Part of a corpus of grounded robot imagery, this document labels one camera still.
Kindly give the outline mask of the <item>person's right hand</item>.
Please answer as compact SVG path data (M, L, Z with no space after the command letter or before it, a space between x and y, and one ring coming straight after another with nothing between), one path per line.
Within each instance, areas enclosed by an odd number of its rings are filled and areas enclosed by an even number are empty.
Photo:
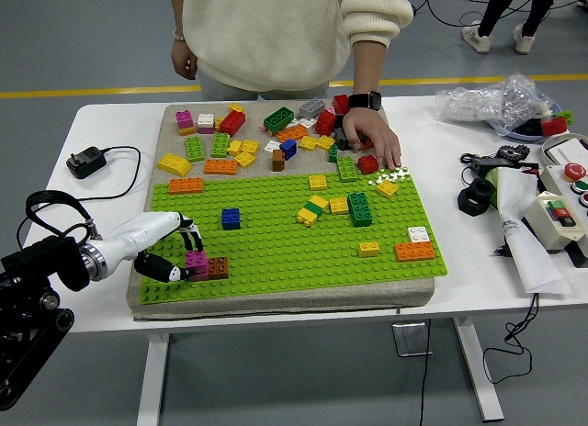
M185 41L175 40L171 50L174 71L181 77L193 81L198 71L198 58Z

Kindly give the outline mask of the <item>person's left hand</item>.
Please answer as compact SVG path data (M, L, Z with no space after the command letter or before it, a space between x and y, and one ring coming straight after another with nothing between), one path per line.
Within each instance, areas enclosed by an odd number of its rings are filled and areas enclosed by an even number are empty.
M343 128L353 148L360 146L359 135L362 134L374 144L379 164L385 164L389 169L402 166L399 138L378 111L363 107L351 108L344 116Z

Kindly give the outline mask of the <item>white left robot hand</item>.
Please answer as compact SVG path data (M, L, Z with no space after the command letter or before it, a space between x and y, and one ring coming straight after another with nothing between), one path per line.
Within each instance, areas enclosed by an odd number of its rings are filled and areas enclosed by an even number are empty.
M197 273L194 268L180 268L147 251L177 230L187 251L203 250L198 226L179 212L142 212L137 218L121 224L94 244L99 255L93 280L97 282L112 275L123 260L133 261L138 273L162 283L189 279Z

